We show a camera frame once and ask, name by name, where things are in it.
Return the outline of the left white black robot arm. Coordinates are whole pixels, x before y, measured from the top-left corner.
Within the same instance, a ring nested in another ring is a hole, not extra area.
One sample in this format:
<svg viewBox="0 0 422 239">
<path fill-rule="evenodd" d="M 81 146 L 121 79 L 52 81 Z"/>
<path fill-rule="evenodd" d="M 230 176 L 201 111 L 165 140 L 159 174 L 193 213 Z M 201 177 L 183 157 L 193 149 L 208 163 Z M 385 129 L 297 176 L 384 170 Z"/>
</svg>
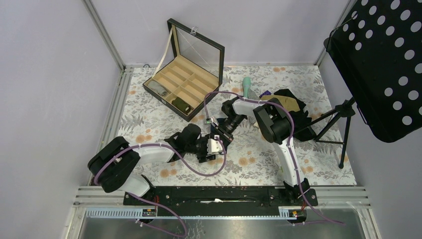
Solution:
<svg viewBox="0 0 422 239">
<path fill-rule="evenodd" d="M 186 154 L 195 155 L 199 162 L 214 160 L 217 155 L 226 154 L 224 137 L 216 132 L 203 136 L 195 124 L 189 124 L 181 132 L 157 143 L 131 145 L 118 136 L 88 162 L 88 169 L 94 176 L 94 183 L 106 193 L 124 191 L 147 205 L 154 200 L 152 184 L 146 176 L 134 173 L 135 167 L 183 160 Z"/>
</svg>

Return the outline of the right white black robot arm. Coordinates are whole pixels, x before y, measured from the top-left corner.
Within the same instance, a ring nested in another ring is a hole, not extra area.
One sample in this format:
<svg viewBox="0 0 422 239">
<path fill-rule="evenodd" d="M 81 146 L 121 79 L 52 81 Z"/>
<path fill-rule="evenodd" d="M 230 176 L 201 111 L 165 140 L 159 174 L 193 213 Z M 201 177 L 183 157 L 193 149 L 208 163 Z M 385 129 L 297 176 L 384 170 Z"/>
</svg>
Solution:
<svg viewBox="0 0 422 239">
<path fill-rule="evenodd" d="M 256 101 L 236 97 L 225 101 L 221 110 L 227 117 L 211 123 L 212 135 L 219 136 L 224 148 L 227 148 L 233 141 L 232 133 L 240 123 L 247 117 L 255 118 L 262 136 L 274 147 L 278 156 L 275 163 L 286 188 L 287 202 L 292 205 L 302 202 L 310 185 L 307 178 L 299 171 L 293 146 L 293 119 L 282 108 L 280 101 L 276 98 Z"/>
</svg>

